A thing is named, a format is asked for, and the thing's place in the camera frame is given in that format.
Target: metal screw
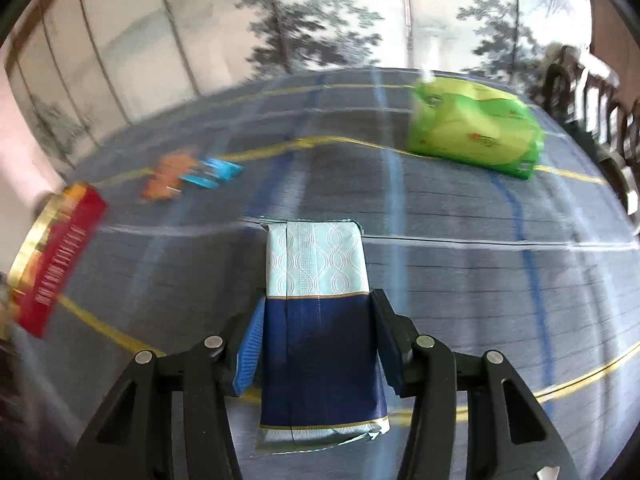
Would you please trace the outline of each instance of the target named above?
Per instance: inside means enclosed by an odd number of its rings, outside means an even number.
[[[136,362],[139,365],[146,365],[149,361],[151,361],[152,357],[153,354],[149,350],[143,350],[142,352],[138,352],[136,354]]]
[[[500,352],[491,350],[490,352],[487,352],[486,360],[490,363],[493,363],[494,365],[499,365],[502,361],[504,361],[504,357],[502,357],[502,354]]]
[[[431,337],[430,335],[419,335],[415,339],[415,342],[420,348],[433,348],[433,346],[436,344],[433,337]]]
[[[210,335],[204,340],[204,346],[207,348],[220,348],[222,346],[222,338],[219,335]]]

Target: blue line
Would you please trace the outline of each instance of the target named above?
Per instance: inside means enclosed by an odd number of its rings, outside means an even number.
[[[513,233],[516,240],[523,242],[526,240],[524,229],[524,213],[522,211],[522,204],[517,197],[504,185],[500,176],[493,171],[489,172],[489,180],[498,190],[506,197],[511,205],[511,217],[513,222]],[[545,387],[554,384],[555,370],[554,362],[551,356],[551,341],[549,340],[549,334],[546,328],[546,309],[545,303],[542,299],[542,292],[540,290],[540,274],[538,268],[533,261],[533,253],[530,250],[522,251],[522,260],[524,262],[525,271],[529,280],[529,291],[533,305],[535,309],[536,325],[538,329],[538,339],[542,343],[542,367],[543,367],[543,380],[545,381]],[[547,413],[552,412],[550,403],[547,405]]]
[[[322,85],[324,85],[325,74],[318,75],[314,81],[315,90],[309,92],[303,110],[308,108],[318,108],[320,102],[320,94],[322,93]],[[309,122],[312,114],[301,111],[293,121],[292,126],[284,134],[284,141],[295,139]],[[274,192],[280,187],[280,184],[286,177],[293,163],[294,152],[286,152],[282,155],[274,157],[271,165],[271,171],[268,176],[260,183],[258,191],[253,196],[251,202],[244,210],[244,216],[259,217],[268,214],[268,207]]]
[[[382,139],[385,146],[393,147],[394,137],[386,100],[386,92],[382,87],[380,70],[371,69],[373,93],[376,98],[378,117],[382,124]],[[404,235],[406,231],[406,203],[404,196],[404,171],[402,159],[396,152],[384,150],[389,187],[385,194],[385,226],[388,234]],[[407,249],[397,244],[391,247],[391,283],[389,284],[390,298],[393,308],[399,314],[409,312],[409,281],[406,275]]]

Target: white wall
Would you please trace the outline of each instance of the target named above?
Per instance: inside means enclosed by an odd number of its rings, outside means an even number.
[[[503,5],[515,3],[498,1]],[[479,23],[473,18],[457,18],[461,7],[474,5],[474,0],[411,0],[416,66],[463,72],[479,65],[478,56],[473,53],[482,39],[475,32]]]
[[[3,66],[7,51],[6,41],[0,48],[0,63]],[[29,106],[20,108],[27,112],[31,110]],[[0,70],[0,176],[25,208],[32,210],[44,192],[58,190],[64,182],[33,137],[30,129],[33,125],[28,125],[20,108],[6,72]]]
[[[55,0],[45,13],[51,49],[82,120],[98,142],[117,132],[127,121],[120,113],[102,76],[80,0]]]
[[[239,0],[169,0],[178,34],[203,94],[235,86],[250,78],[247,61],[263,45],[250,30],[255,9],[238,9]]]
[[[31,211],[25,206],[11,185],[0,174],[0,271],[9,272],[15,255],[31,227]]]

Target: plastic wrapper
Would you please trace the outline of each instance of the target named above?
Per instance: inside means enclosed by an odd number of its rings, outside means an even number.
[[[544,131],[515,95],[480,83],[436,77],[414,86],[408,149],[529,178]]]

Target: gold trim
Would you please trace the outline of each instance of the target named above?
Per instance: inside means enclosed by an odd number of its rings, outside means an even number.
[[[339,428],[356,428],[357,426],[366,426],[367,424],[378,424],[388,421],[389,416],[385,415],[380,418],[374,418],[373,420],[364,420],[363,422],[350,422],[349,424],[334,424],[332,426],[267,426],[261,424],[260,428],[263,430],[338,430]]]
[[[330,296],[321,296],[320,294],[311,294],[309,296],[267,296],[267,300],[334,300],[337,298],[350,298],[351,296],[368,296],[367,292],[348,292],[347,294],[331,294]]]
[[[16,296],[23,294],[27,287],[33,285],[33,273],[35,269],[30,266],[36,264],[36,257],[47,244],[52,224],[62,216],[69,217],[76,205],[82,200],[88,190],[85,182],[75,182],[66,187],[60,193],[54,194],[45,204],[42,212],[29,229],[18,254],[14,258],[7,284],[11,294],[11,306],[14,308],[12,315],[17,315]]]
[[[61,195],[52,196],[29,229],[7,275],[7,283],[14,291],[19,291],[20,283],[25,277],[25,271],[34,253],[47,243],[50,227],[58,216],[61,204]]]

